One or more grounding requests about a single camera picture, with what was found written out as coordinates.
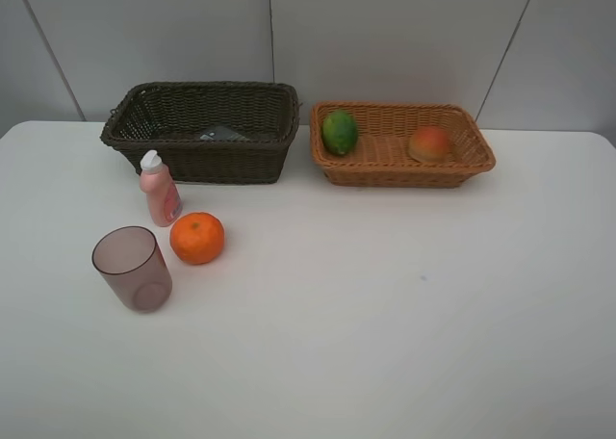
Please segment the green lime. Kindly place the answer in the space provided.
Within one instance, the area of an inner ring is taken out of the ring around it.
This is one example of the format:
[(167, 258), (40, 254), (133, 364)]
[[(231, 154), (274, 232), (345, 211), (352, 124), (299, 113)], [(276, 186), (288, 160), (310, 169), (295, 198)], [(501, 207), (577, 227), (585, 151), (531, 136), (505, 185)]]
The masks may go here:
[(354, 149), (359, 137), (355, 118), (344, 110), (326, 116), (321, 127), (321, 140), (325, 149), (335, 156), (345, 156)]

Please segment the black square bottle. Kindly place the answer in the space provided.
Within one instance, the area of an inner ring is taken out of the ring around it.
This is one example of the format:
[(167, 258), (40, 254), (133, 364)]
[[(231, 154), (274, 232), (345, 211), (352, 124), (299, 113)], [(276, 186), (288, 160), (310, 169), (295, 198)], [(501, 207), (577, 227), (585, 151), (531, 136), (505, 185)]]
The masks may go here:
[(248, 137), (232, 128), (215, 125), (205, 129), (199, 136), (203, 142), (247, 142)]

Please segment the red yellow peach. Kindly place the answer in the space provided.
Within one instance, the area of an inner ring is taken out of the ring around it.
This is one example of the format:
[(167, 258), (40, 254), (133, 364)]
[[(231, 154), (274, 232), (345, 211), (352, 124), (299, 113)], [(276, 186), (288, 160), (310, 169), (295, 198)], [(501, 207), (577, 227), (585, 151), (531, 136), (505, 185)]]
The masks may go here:
[(408, 154), (419, 162), (442, 163), (449, 152), (449, 135), (438, 126), (419, 127), (409, 139)]

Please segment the translucent purple plastic cup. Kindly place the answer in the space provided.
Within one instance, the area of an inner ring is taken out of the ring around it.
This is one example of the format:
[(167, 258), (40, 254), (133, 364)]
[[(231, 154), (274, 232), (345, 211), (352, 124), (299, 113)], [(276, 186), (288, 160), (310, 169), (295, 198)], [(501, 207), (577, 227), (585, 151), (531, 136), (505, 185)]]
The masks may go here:
[(125, 226), (102, 237), (91, 254), (94, 268), (130, 310), (160, 309), (172, 292), (172, 278), (153, 232)]

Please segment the orange wicker basket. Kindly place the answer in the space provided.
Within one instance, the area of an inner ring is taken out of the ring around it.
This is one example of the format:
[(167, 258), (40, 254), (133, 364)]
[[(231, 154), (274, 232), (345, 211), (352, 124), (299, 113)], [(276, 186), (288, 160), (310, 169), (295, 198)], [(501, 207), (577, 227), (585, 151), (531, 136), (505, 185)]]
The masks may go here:
[[(321, 139), (325, 118), (336, 110), (354, 117), (358, 142), (345, 156), (328, 152)], [(448, 133), (442, 163), (419, 162), (408, 153), (417, 129), (437, 126)], [(451, 104), (322, 101), (310, 118), (312, 158), (330, 183), (350, 187), (455, 188), (496, 165), (494, 153), (474, 119)]]

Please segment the orange mandarin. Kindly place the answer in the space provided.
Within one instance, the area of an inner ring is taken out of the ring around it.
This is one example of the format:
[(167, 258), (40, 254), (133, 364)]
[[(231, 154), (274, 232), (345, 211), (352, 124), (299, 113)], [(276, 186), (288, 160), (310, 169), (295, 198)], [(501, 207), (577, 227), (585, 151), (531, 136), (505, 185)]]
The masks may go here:
[(215, 216), (195, 212), (178, 219), (169, 233), (175, 255), (189, 265), (203, 265), (217, 259), (224, 248), (225, 231)]

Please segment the dark brown wicker basket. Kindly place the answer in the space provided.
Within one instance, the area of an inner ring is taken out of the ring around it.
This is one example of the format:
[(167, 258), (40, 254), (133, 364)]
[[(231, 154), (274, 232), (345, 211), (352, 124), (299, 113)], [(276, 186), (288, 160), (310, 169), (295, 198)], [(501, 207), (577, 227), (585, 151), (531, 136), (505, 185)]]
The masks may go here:
[[(152, 82), (130, 89), (111, 111), (101, 140), (135, 168), (156, 150), (177, 182), (276, 182), (299, 124), (294, 87), (264, 82)], [(203, 142), (222, 125), (247, 142)]]

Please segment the pink bottle white cap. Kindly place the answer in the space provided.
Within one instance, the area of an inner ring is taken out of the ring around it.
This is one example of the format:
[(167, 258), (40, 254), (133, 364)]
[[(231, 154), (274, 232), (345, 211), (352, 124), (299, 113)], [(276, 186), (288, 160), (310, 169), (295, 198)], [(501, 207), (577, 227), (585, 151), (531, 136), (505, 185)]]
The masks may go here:
[(140, 188), (145, 193), (150, 217), (157, 226), (172, 225), (182, 212), (182, 200), (168, 166), (156, 150), (148, 150), (140, 165)]

